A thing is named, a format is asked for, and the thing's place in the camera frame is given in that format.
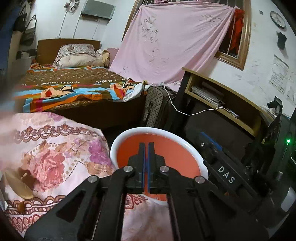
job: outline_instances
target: wall clock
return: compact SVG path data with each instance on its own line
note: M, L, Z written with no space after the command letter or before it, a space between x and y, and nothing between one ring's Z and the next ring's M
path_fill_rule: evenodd
M271 17L272 21L275 23L275 25L278 26L279 28L286 27L285 20L277 12L271 11L270 17Z

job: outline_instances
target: wooden window frame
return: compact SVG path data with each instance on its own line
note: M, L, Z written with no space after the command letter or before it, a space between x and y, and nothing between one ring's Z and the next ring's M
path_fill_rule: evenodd
M135 0L131 14L128 18L128 22L126 24L126 28L124 30L124 34L123 34L122 39L124 38L132 20L133 20L133 16L135 15L135 11L137 10L137 7L138 7L140 1L141 0ZM215 58L217 58L227 64L230 64L240 70L244 70L244 66L246 64L247 55L248 55L248 51L249 51L249 45L250 45L251 17L252 17L251 0L244 0L244 11L245 11L244 27L242 29L242 37L241 37L241 42L239 45L239 52L238 52L237 57L230 56L230 55L222 53L220 51L218 51L215 55Z

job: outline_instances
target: black bag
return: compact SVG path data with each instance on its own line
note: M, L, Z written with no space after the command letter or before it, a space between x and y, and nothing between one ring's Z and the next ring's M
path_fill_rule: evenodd
M13 31L20 31L20 32L25 31L26 21L27 21L27 5L25 4L15 21L15 24L13 26Z
M147 90L142 126L162 129L172 108L167 92L160 86L150 86Z
M35 21L35 25L34 28L30 28L28 29L31 21L36 20ZM34 15L30 22L28 23L25 32L22 35L22 38L20 39L20 44L21 45L26 45L26 46L31 46L34 42L34 37L35 37L35 33L36 33L36 24L37 24L37 18L36 15Z

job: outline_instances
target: window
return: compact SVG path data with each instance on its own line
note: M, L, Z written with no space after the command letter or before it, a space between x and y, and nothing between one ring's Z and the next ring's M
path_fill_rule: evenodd
M178 2L178 1L192 1L192 0L170 0L168 2ZM251 36L251 0L210 0L210 2L225 4L230 7L237 6L241 10L236 10L235 16L232 19L232 23L228 29L228 32L222 41L219 51L216 53L215 58L220 59L234 67L239 68L240 70L244 70L244 65L246 63L250 36ZM124 31L124 35L136 15L138 9L142 5L152 4L154 0L136 0L131 11L130 17L128 19L126 29ZM237 33L234 29L235 22L238 18L241 17L243 20L243 28L240 33ZM235 38L236 44L235 47L231 44L233 43L233 39Z

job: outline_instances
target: quilted suitcase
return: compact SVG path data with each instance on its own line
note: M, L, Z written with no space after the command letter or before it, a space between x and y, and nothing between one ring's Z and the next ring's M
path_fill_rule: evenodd
M160 86L150 86L147 90L142 126L162 129L168 118L171 102L167 92Z

